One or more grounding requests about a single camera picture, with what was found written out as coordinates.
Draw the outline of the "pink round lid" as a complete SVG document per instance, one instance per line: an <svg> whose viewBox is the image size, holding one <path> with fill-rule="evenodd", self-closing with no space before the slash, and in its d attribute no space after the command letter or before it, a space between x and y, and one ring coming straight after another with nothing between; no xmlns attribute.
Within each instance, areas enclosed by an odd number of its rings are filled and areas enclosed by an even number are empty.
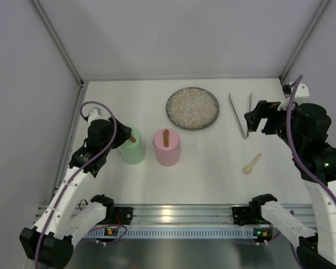
<svg viewBox="0 0 336 269"><path fill-rule="evenodd" d="M165 153L174 152L180 147L180 137L173 129L160 129L153 137L153 145L156 151Z"/></svg>

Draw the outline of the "metal tongs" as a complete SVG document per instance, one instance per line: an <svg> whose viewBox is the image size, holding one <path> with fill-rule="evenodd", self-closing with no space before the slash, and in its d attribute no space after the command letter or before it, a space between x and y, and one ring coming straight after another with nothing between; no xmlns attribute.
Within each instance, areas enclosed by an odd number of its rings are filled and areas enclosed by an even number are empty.
<svg viewBox="0 0 336 269"><path fill-rule="evenodd" d="M249 95L249 99L248 99L248 101L249 101L249 110L248 110L248 112L250 112L251 109L252 109L252 100L253 100L253 93L251 92L250 95ZM233 114L234 114L234 116L235 116L235 119L236 119L236 121L237 121L237 125L238 125L238 128L239 128L239 130L240 130L240 133L241 133L243 139L246 140L246 139L249 137L249 130L247 129L247 130L245 131L245 130L243 129L243 127L242 127L242 123L240 122L240 118L239 118L238 113L237 113L237 111L236 111L236 109L235 109L234 102L233 102L233 99L232 99L232 95L231 95L231 94L228 95L228 102L229 102L229 104L230 104L230 107L231 107L231 109L232 109L232 111L233 111Z"/></svg>

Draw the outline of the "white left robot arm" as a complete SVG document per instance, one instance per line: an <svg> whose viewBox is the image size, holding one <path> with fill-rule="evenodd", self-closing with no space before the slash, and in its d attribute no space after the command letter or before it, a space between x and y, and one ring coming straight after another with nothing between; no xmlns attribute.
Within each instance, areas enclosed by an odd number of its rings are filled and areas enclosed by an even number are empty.
<svg viewBox="0 0 336 269"><path fill-rule="evenodd" d="M84 210L72 217L86 188L106 164L109 152L133 138L132 129L112 117L89 123L88 136L73 153L66 176L49 206L33 227L24 228L19 236L35 268L65 268L75 246L96 224L115 220L114 200L104 194L95 195Z"/></svg>

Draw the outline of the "green round lid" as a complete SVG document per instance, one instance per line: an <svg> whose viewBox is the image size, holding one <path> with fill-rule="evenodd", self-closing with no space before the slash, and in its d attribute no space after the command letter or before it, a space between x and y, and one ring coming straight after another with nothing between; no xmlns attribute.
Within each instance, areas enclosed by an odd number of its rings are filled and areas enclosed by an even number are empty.
<svg viewBox="0 0 336 269"><path fill-rule="evenodd" d="M132 129L131 136L135 139L132 142L130 139L126 140L119 148L123 150L135 150L142 144L142 136L140 131L135 126L130 126Z"/></svg>

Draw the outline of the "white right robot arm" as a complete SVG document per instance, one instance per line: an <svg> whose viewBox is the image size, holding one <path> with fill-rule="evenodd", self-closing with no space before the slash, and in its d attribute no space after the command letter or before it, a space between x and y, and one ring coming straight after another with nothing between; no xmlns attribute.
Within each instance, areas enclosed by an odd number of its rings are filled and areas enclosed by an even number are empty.
<svg viewBox="0 0 336 269"><path fill-rule="evenodd" d="M275 226L293 245L303 268L336 268L336 148L326 142L332 120L323 107L304 103L294 105L288 128L287 112L279 105L259 101L244 118L250 132L266 119L263 134L293 142L293 162L310 196L317 229L305 227L271 194L252 198L248 219Z"/></svg>

